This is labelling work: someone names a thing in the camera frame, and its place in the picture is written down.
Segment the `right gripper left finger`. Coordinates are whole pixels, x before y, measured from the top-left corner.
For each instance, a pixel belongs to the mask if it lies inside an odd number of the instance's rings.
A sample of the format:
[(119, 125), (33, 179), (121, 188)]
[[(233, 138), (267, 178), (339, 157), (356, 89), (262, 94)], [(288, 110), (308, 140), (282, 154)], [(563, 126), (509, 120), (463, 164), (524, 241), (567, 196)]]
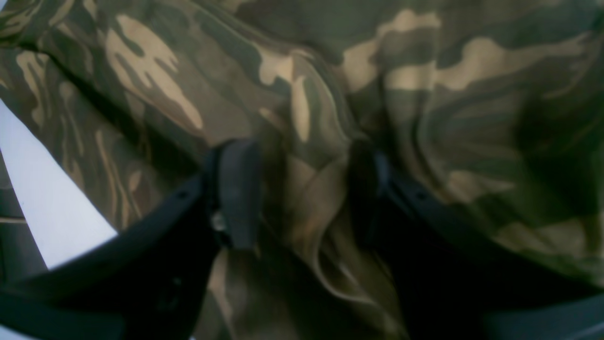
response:
[(260, 146), (230, 140), (125, 233), (2, 287), (1, 325), (37, 340), (187, 340), (214, 259), (254, 248), (260, 211)]

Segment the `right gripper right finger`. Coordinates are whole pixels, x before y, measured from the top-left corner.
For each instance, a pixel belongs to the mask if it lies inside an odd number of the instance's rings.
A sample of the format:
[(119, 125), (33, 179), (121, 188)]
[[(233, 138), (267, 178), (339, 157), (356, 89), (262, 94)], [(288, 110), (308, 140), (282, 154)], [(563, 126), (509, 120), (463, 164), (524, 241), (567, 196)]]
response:
[(352, 144), (358, 243), (390, 268), (412, 340), (601, 340), (603, 292), (512, 254), (382, 151)]

